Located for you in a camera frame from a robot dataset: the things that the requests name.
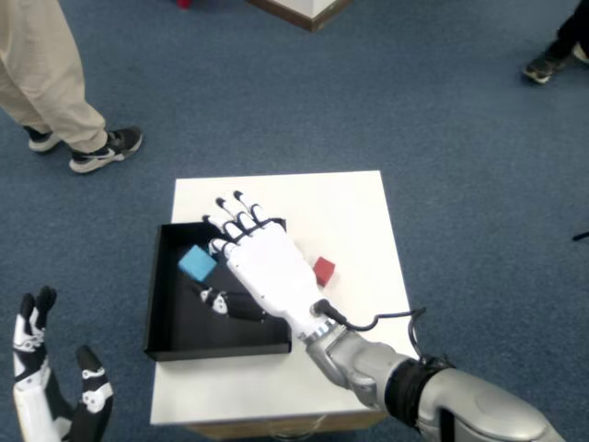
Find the beige pants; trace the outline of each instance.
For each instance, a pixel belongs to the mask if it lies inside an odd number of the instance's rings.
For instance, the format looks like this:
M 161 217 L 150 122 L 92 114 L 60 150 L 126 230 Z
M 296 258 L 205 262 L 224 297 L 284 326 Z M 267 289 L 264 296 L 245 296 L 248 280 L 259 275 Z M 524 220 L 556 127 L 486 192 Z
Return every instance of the beige pants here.
M 57 0 L 0 0 L 0 106 L 74 150 L 105 145 L 104 119 L 86 103 L 82 63 Z

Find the blue cube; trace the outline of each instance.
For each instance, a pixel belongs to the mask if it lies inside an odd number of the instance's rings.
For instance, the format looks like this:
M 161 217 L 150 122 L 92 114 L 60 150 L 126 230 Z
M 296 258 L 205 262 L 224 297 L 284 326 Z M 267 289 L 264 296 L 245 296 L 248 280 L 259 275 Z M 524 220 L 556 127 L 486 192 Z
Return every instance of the blue cube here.
M 213 271 L 216 261 L 198 246 L 193 246 L 178 263 L 178 267 L 192 279 L 203 282 Z

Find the person's leg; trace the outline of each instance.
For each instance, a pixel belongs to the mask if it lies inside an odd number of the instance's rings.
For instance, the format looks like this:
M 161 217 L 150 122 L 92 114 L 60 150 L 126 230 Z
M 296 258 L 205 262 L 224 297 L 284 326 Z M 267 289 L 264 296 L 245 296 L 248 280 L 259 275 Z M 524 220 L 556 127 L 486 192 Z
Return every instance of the person's leg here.
M 582 0 L 574 14 L 560 27 L 557 39 L 524 69 L 524 75 L 541 85 L 565 67 L 573 48 L 587 29 L 589 0 Z
M 28 126 L 35 131 L 46 134 L 51 131 L 49 125 L 29 103 L 27 97 L 14 84 L 4 65 L 0 61 L 0 107 L 21 126 Z
M 589 40 L 589 0 L 583 0 L 577 6 L 574 14 L 560 27 L 557 36 L 549 52 L 562 58 L 571 54 L 575 44 Z
M 0 1 L 0 60 L 37 112 L 30 113 L 37 120 L 31 127 L 42 132 L 44 122 L 79 152 L 106 144 L 104 119 L 86 102 L 82 64 L 57 0 Z
M 48 152 L 61 141 L 14 84 L 1 61 L 0 107 L 29 133 L 29 147 L 32 151 Z
M 584 63 L 589 64 L 589 0 L 583 0 L 577 11 L 578 44 L 574 55 Z

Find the white shoe sole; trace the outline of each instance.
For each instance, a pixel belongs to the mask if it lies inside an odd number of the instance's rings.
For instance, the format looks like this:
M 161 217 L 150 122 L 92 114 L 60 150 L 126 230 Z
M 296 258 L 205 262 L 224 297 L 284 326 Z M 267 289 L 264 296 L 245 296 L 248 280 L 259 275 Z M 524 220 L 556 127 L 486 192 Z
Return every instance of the white shoe sole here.
M 579 43 L 575 44 L 574 49 L 572 50 L 572 54 L 581 63 L 589 64 L 589 56 L 587 56 L 587 54 L 585 53 L 585 51 Z
M 524 69 L 524 75 L 527 76 L 530 80 L 534 81 L 535 83 L 538 83 L 539 85 L 546 85 L 548 81 L 550 81 L 550 79 L 552 78 L 552 76 L 538 78 L 536 74 L 534 74 L 533 72 L 529 72 L 526 69 Z
M 137 150 L 139 150 L 139 147 L 141 146 L 141 143 L 143 141 L 144 141 L 144 136 L 143 136 L 143 134 L 141 134 L 137 143 L 135 143 L 135 145 L 131 149 L 128 150 L 127 155 L 119 154 L 119 155 L 115 155 L 114 157 L 105 158 L 105 159 L 95 158 L 95 159 L 91 159 L 88 162 L 83 163 L 83 164 L 76 163 L 75 161 L 70 159 L 70 169 L 72 171 L 74 171 L 75 173 L 89 173 L 94 170 L 104 168 L 105 166 L 107 166 L 108 164 L 110 164 L 113 161 L 123 161 L 126 158 L 130 157 L 135 152 L 137 152 Z
M 56 134 L 49 135 L 49 138 L 41 143 L 29 140 L 29 149 L 38 154 L 49 152 L 56 147 L 62 140 Z

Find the blue carpet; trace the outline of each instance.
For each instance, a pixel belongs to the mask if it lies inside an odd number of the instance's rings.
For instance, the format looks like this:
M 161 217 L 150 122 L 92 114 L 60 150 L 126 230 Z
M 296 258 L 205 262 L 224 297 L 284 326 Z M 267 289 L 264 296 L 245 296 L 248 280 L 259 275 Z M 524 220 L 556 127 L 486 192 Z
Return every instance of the blue carpet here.
M 174 179 L 381 169 L 419 335 L 468 372 L 589 434 L 587 69 L 519 70 L 574 0 L 357 1 L 316 35 L 237 0 L 63 0 L 110 127 L 144 149 L 88 176 L 0 115 L 0 440 L 17 440 L 10 343 L 20 294 L 60 290 L 54 367 L 79 394 L 89 343 L 117 392 L 109 441 L 195 441 L 149 425 L 142 337 L 156 226 Z M 392 420 L 317 441 L 415 441 Z

